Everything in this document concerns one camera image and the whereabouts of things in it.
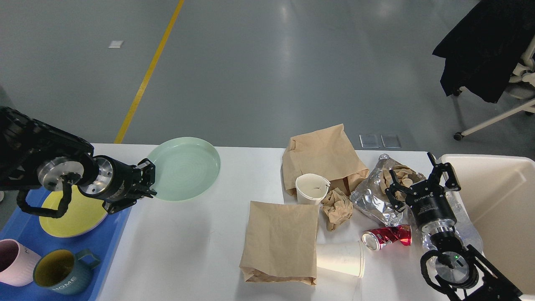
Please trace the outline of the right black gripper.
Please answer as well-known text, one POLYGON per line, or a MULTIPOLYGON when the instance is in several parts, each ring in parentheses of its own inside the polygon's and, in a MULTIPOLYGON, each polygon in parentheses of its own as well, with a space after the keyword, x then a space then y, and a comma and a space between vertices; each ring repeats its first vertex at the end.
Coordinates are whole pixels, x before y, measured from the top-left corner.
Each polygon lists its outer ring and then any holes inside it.
POLYGON ((434 155, 427 152, 433 169, 426 183, 416 183, 410 188, 403 186, 397 179, 394 170, 390 169, 391 185, 386 188, 393 209, 398 213, 405 210, 405 204, 396 198, 395 193, 405 193, 405 202, 412 211, 418 230, 423 233, 438 233, 439 231, 453 231, 457 218, 447 201, 445 192, 460 191, 461 186, 457 180, 455 170, 451 163, 437 163, 434 155))

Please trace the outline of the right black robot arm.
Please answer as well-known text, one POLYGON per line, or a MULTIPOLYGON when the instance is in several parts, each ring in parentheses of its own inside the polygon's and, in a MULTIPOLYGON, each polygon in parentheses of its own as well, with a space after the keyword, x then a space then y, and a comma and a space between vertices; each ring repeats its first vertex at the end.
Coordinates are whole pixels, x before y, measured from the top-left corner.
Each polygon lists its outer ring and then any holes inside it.
POLYGON ((461 299, 458 289, 465 301, 519 301, 522 291, 456 233, 457 217, 446 197, 448 191, 461 190, 455 170, 427 155, 433 169, 426 180, 406 187, 390 169, 392 182, 385 190, 392 207, 397 212, 409 208, 417 229, 429 235, 433 248, 420 259, 424 280, 451 301, 461 299))

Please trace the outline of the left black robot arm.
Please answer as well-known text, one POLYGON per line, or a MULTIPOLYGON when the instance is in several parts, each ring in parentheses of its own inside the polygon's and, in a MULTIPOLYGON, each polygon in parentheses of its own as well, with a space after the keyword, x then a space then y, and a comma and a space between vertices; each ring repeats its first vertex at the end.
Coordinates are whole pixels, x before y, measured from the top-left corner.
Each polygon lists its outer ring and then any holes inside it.
POLYGON ((151 160, 128 165, 109 156, 95 156, 94 147, 85 139, 7 106, 0 109, 0 139, 1 190, 17 191, 16 202, 24 213, 63 217, 74 186, 83 196, 101 200, 109 214, 157 194, 151 160), (29 191, 41 187, 62 192, 56 209, 27 203, 29 191))

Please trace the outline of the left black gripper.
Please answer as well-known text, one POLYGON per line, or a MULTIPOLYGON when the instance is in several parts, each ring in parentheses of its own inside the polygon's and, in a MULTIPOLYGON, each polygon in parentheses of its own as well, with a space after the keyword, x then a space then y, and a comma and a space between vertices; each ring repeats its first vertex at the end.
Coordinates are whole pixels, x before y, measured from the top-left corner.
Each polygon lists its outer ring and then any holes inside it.
POLYGON ((103 200, 103 209, 108 214, 132 207, 141 198, 157 195, 157 191, 151 189, 155 183, 155 164, 149 158, 144 158, 137 166, 109 156, 94 156, 93 159, 98 167, 95 179, 87 185, 79 185, 78 190, 84 196, 103 200))

